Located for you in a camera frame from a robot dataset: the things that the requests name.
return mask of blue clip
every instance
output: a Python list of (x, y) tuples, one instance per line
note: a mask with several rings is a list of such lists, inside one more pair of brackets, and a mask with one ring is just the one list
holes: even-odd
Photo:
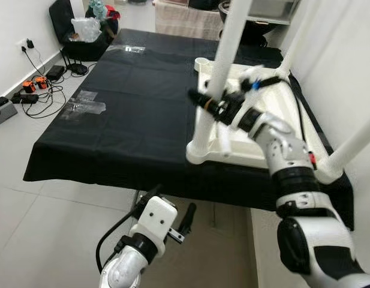
[(258, 90), (258, 89), (260, 88), (260, 87), (259, 87), (260, 83), (261, 83), (261, 82), (259, 82), (259, 81), (255, 81), (255, 82), (252, 84), (252, 88), (253, 88), (254, 90)]

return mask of white wall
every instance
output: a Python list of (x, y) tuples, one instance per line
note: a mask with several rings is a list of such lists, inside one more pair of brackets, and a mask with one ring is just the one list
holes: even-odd
[[(15, 44), (29, 38), (40, 51), (44, 62), (60, 48), (49, 16), (55, 0), (0, 1), (0, 96), (5, 95), (35, 69)], [(82, 0), (71, 0), (74, 13), (82, 15)], [(41, 65), (35, 49), (28, 54), (36, 66)]]
[[(285, 35), (283, 52), (301, 18)], [(292, 70), (336, 148), (370, 117), (370, 0), (324, 0), (317, 18)], [(370, 145), (345, 169), (354, 188), (357, 257), (370, 272)], [(260, 287), (306, 287), (280, 264), (277, 217), (253, 209), (252, 219)]]

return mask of black tablecloth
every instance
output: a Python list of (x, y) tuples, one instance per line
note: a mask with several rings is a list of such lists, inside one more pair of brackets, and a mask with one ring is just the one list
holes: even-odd
[[(81, 90), (97, 92), (95, 101), (106, 103), (106, 111), (73, 120), (64, 119), (62, 111), (34, 144), (24, 180), (68, 179), (136, 190), (162, 183), (166, 194), (273, 211), (276, 196), (266, 169), (196, 166), (185, 158), (194, 131), (195, 107), (186, 97), (197, 86), (194, 60), (214, 59), (217, 42), (123, 29), (113, 45), (145, 51), (118, 46), (103, 55), (73, 98)], [(278, 49), (241, 46), (235, 63), (275, 68), (281, 60)], [(292, 84), (302, 96), (295, 79)], [(347, 177), (323, 190), (353, 228)]]

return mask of clear tape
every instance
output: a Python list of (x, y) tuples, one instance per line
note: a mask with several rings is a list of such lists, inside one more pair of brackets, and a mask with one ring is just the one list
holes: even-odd
[(77, 100), (87, 100), (87, 101), (94, 101), (95, 97), (98, 95), (97, 92), (85, 91), (81, 90), (77, 95)]
[(129, 46), (129, 45), (110, 45), (106, 51), (114, 51), (114, 50), (121, 50), (125, 52), (142, 54), (143, 52), (145, 52), (145, 47)]
[(97, 95), (97, 92), (81, 90), (76, 98), (66, 103), (61, 119), (73, 120), (84, 113), (99, 115), (106, 111), (106, 103), (93, 101)]

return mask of plastic bag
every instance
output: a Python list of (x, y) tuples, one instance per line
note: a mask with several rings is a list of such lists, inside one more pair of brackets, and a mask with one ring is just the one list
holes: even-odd
[(102, 0), (90, 0), (89, 6), (93, 8), (93, 13), (97, 19), (103, 20), (107, 15), (107, 8)]
[(100, 21), (94, 18), (71, 19), (74, 30), (79, 34), (81, 41), (92, 43), (101, 35)]

